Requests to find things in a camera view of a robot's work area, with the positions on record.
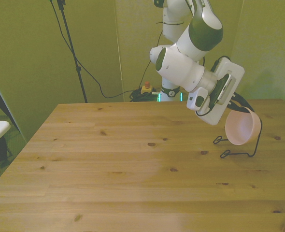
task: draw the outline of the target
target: black cable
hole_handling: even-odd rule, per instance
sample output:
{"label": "black cable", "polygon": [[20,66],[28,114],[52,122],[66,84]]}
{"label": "black cable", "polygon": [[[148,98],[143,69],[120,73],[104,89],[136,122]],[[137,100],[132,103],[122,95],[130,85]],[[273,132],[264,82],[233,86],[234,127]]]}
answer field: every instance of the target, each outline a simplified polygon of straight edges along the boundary
{"label": "black cable", "polygon": [[192,5],[190,6],[189,3],[187,2],[187,0],[185,0],[185,2],[186,2],[186,4],[187,4],[188,8],[190,9],[191,14],[193,15],[193,12],[192,12]]}
{"label": "black cable", "polygon": [[[158,37],[157,46],[158,46],[158,44],[160,43],[160,38],[161,38],[162,34],[163,34],[163,31],[160,33],[160,36]],[[149,63],[148,63],[148,65],[147,65],[146,69],[144,70],[144,73],[143,73],[143,75],[142,75],[142,80],[141,80],[141,82],[139,83],[138,89],[141,87],[141,84],[142,84],[142,82],[143,82],[144,75],[145,75],[145,73],[146,73],[146,71],[147,71],[147,69],[148,69],[150,63],[151,63],[151,61],[149,61]]]}
{"label": "black cable", "polygon": [[157,100],[157,94],[152,94],[152,92],[141,94],[141,89],[139,88],[131,93],[129,96],[130,102],[154,102]]}
{"label": "black cable", "polygon": [[[68,48],[70,49],[70,51],[72,52],[69,43],[67,42],[67,40],[65,39],[65,37],[64,37],[64,35],[63,35],[63,31],[62,31],[62,27],[61,27],[61,24],[60,24],[60,21],[59,21],[59,17],[57,16],[57,12],[56,12],[55,6],[54,6],[53,3],[52,3],[52,0],[50,0],[50,3],[51,3],[52,8],[53,8],[53,10],[54,10],[54,12],[55,12],[55,15],[56,15],[56,18],[57,18],[57,23],[58,23],[58,25],[59,25],[60,32],[61,32],[61,35],[62,35],[62,37],[63,37],[63,40],[65,41],[67,47],[68,47]],[[120,93],[120,94],[115,95],[115,96],[112,96],[112,97],[106,97],[106,96],[104,95],[104,93],[103,93],[103,91],[102,91],[102,87],[101,87],[100,83],[97,81],[97,79],[82,65],[82,63],[78,60],[77,57],[76,57],[76,60],[77,60],[77,62],[81,65],[81,67],[82,67],[82,68],[96,81],[96,83],[99,85],[99,87],[100,87],[100,92],[101,92],[101,94],[103,95],[103,97],[105,97],[105,98],[115,98],[115,97],[120,96],[120,95],[122,95],[122,94],[124,94],[124,93],[133,92],[133,91],[134,91],[134,90],[129,90],[129,91],[125,91],[125,92],[123,92],[123,93]]]}
{"label": "black cable", "polygon": [[197,113],[197,111],[195,111],[195,113],[196,113],[196,115],[197,115],[198,117],[203,117],[203,116],[209,114],[211,111],[212,111],[212,109],[209,109],[209,111],[208,111],[207,113],[203,114],[203,115],[199,115],[199,114]]}
{"label": "black cable", "polygon": [[229,61],[231,61],[228,56],[221,56],[219,59],[217,59],[217,60],[214,62],[214,65],[212,66],[212,68],[211,68],[211,70],[210,70],[211,72],[214,72],[214,71],[215,71],[216,67],[218,66],[218,64],[219,64],[219,62],[220,62],[220,59],[223,58],[223,57],[225,57],[225,58],[229,59]]}
{"label": "black cable", "polygon": [[182,22],[182,23],[165,23],[165,22],[158,22],[158,23],[156,23],[156,24],[159,24],[159,23],[166,24],[166,25],[181,25],[181,24],[183,24],[184,22]]}

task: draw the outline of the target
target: wood grain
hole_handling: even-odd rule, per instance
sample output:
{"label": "wood grain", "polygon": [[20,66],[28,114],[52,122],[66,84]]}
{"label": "wood grain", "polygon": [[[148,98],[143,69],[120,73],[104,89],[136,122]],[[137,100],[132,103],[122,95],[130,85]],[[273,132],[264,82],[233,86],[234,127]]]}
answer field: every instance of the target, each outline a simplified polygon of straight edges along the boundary
{"label": "wood grain", "polygon": [[0,232],[285,231],[285,102],[255,142],[214,145],[185,102],[61,104],[0,178]]}

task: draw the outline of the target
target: floor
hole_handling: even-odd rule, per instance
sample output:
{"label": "floor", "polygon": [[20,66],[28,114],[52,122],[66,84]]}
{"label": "floor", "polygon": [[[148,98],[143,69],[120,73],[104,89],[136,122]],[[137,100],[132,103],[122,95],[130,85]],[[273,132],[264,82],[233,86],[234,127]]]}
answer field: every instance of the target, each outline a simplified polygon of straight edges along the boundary
{"label": "floor", "polygon": [[13,162],[13,160],[17,157],[17,155],[20,153],[20,151],[24,148],[26,145],[25,140],[23,139],[20,132],[16,129],[16,127],[11,123],[8,116],[0,116],[0,121],[8,121],[11,124],[11,128],[8,132],[5,134],[5,140],[7,143],[8,148],[10,149],[11,153],[13,154],[10,156],[9,153],[7,153],[8,159],[1,165],[1,175],[4,173],[4,171],[8,168],[8,166]]}

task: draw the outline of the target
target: green wall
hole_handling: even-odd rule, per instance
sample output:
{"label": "green wall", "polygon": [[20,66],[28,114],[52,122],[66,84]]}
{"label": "green wall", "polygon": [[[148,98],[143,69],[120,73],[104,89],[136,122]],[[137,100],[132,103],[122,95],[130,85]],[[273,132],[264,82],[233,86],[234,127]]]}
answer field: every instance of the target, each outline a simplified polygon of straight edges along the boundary
{"label": "green wall", "polygon": [[232,60],[245,68],[245,98],[285,100],[285,1],[244,1]]}
{"label": "green wall", "polygon": [[[114,0],[66,0],[65,14],[79,60],[106,95],[121,93]],[[105,99],[97,83],[82,76],[89,102],[123,101]],[[58,103],[84,102],[49,0],[0,1],[0,93],[26,141]]]}

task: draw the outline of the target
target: wood knot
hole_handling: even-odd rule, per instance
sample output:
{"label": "wood knot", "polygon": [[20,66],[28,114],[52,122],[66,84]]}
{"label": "wood knot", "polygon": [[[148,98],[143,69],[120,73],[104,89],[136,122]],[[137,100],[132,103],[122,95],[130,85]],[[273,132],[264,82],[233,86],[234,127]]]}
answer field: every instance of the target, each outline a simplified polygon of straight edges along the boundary
{"label": "wood knot", "polygon": [[123,172],[112,172],[112,174],[121,175]]}
{"label": "wood knot", "polygon": [[78,215],[75,217],[74,221],[77,222],[77,221],[81,220],[82,218],[83,218],[83,216],[82,216],[81,214],[78,214]]}

